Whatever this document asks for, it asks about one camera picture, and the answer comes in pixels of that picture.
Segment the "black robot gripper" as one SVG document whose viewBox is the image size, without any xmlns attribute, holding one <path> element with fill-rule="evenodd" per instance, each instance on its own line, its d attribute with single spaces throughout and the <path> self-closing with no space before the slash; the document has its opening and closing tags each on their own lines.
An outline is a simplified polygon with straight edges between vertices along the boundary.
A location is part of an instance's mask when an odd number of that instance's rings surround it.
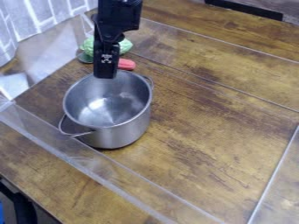
<svg viewBox="0 0 299 224">
<path fill-rule="evenodd" d="M 142 0 L 97 0 L 97 13 L 92 15 L 92 21 L 96 40 L 93 75 L 98 79 L 116 77 L 120 54 L 117 42 L 122 40 L 125 32 L 138 29 L 141 9 Z"/>
</svg>

